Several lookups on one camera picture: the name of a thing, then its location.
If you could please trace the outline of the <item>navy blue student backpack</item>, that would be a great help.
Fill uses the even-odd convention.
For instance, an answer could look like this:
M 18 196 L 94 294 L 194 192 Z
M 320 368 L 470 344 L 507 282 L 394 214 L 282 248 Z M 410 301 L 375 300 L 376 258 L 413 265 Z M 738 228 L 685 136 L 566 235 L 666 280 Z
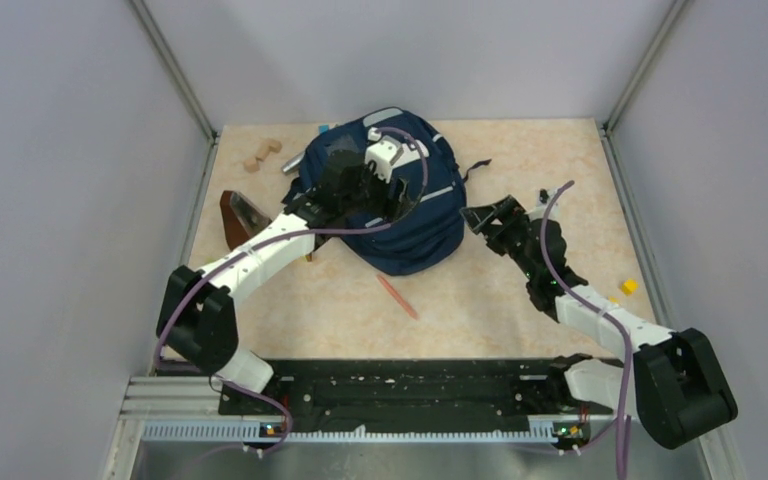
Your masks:
M 361 259 L 391 276 L 406 276 L 428 269 L 450 256 L 464 238 L 460 210 L 466 206 L 465 182 L 449 142 L 425 119 L 408 110 L 389 107 L 324 131 L 306 147 L 298 176 L 282 203 L 288 205 L 323 176 L 328 156 L 334 151 L 363 153 L 372 141 L 371 128 L 390 127 L 406 131 L 421 147 L 429 167 L 429 179 L 422 185 L 423 170 L 418 153 L 400 135 L 404 151 L 394 165 L 393 176 L 407 182 L 407 194 L 423 196 L 406 218 L 392 227 L 365 235 L 343 236 L 341 240 Z

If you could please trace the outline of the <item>orange pencils bundle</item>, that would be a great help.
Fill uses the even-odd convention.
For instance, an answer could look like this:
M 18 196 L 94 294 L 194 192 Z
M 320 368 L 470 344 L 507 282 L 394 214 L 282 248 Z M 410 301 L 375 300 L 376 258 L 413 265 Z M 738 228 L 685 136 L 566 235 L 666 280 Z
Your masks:
M 381 274 L 376 275 L 377 280 L 394 301 L 405 311 L 412 319 L 418 320 L 419 315 L 413 306 L 399 293 L 399 291 Z

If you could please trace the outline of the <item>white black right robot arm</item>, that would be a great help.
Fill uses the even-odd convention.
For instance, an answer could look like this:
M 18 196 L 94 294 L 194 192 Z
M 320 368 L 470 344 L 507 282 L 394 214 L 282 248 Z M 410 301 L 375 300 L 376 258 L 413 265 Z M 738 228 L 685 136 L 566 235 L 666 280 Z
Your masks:
M 465 207 L 467 228 L 525 274 L 534 307 L 594 340 L 621 362 L 568 359 L 546 385 L 549 404 L 572 412 L 583 402 L 638 420 L 660 446 L 676 449 L 735 420 L 738 405 L 709 338 L 646 321 L 601 295 L 567 263 L 567 242 L 543 196 L 532 210 L 514 197 Z

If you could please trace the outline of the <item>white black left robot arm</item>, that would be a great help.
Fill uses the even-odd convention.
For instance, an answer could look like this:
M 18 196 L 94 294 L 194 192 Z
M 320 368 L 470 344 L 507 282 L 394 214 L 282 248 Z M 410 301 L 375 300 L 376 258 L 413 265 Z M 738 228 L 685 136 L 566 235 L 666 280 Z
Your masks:
M 407 161 L 339 151 L 328 157 L 319 180 L 242 246 L 198 269 L 180 266 L 168 279 L 157 323 L 159 347 L 168 346 L 199 371 L 243 388 L 257 413 L 279 404 L 273 367 L 244 346 L 237 313 L 242 303 L 292 262 L 329 239 L 350 236 L 348 217 L 369 213 L 379 223 L 356 229 L 383 231 L 419 205 L 408 195 Z

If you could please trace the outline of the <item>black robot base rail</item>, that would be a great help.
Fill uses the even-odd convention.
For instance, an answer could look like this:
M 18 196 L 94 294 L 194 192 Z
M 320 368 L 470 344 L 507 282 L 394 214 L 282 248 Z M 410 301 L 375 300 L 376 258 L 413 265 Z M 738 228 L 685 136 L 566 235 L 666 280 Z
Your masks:
M 292 443 L 511 443 L 571 448 L 609 408 L 563 392 L 551 359 L 276 360 L 259 398 L 216 376 L 163 369 L 206 388 L 220 436 Z

